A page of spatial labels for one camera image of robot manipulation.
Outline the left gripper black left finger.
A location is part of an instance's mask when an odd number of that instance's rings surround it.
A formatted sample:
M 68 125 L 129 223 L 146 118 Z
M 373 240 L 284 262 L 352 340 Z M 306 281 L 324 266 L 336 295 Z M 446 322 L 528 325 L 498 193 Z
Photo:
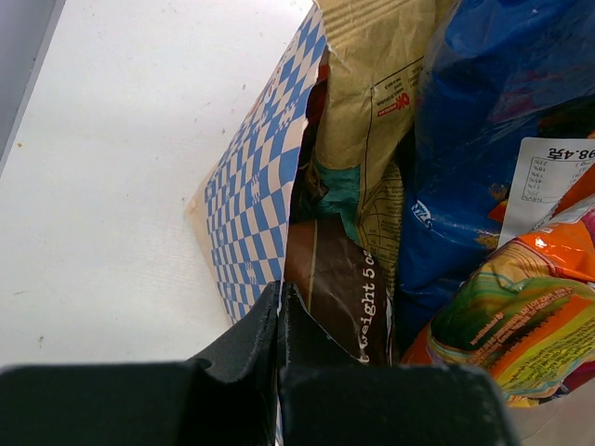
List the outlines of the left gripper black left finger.
M 274 444 L 280 291 L 185 361 L 4 368 L 2 444 Z

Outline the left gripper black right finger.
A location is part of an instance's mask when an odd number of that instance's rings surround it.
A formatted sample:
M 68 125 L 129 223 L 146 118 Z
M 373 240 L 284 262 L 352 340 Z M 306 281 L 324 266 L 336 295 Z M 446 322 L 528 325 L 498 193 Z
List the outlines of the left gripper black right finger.
M 285 445 L 517 445 L 496 383 L 468 365 L 359 363 L 307 312 L 280 297 L 278 395 Z

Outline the brown Kettle chips bag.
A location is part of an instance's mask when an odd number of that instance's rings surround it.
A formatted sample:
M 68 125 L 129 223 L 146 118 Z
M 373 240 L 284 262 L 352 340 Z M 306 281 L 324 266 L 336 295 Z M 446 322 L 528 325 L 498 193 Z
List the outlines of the brown Kettle chips bag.
M 391 298 L 375 257 L 350 239 L 339 215 L 289 227 L 284 279 L 310 315 L 353 358 L 392 363 Z

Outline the blue checkered paper bag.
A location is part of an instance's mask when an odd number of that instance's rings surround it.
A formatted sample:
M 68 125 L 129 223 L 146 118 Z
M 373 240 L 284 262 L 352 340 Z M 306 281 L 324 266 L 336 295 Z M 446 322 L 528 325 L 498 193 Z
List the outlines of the blue checkered paper bag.
M 313 5 L 228 149 L 188 202 L 188 222 L 231 322 L 284 276 L 307 103 L 325 46 L 323 13 Z

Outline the colourful Fox's candy bag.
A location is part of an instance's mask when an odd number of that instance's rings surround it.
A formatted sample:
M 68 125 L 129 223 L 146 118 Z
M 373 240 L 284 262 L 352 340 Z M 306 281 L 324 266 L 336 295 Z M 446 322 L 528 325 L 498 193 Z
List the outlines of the colourful Fox's candy bag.
M 498 248 L 403 354 L 404 364 L 484 369 L 511 407 L 594 377 L 594 199 Z

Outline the tan kraft snack bag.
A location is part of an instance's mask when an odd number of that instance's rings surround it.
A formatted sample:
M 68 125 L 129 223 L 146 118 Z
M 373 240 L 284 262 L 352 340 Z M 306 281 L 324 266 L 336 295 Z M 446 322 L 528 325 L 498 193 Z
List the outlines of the tan kraft snack bag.
M 327 90 L 308 199 L 316 216 L 339 214 L 371 253 L 390 291 L 402 231 L 403 180 L 396 151 L 412 129 L 417 82 L 430 38 L 453 2 L 320 1 Z

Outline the blue Doritos bag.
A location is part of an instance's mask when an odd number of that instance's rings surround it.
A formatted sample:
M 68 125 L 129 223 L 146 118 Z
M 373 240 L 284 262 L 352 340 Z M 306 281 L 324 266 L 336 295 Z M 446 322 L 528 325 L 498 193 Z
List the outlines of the blue Doritos bag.
M 395 296 L 410 345 L 495 250 L 521 142 L 594 127 L 590 1 L 459 1 L 430 40 Z

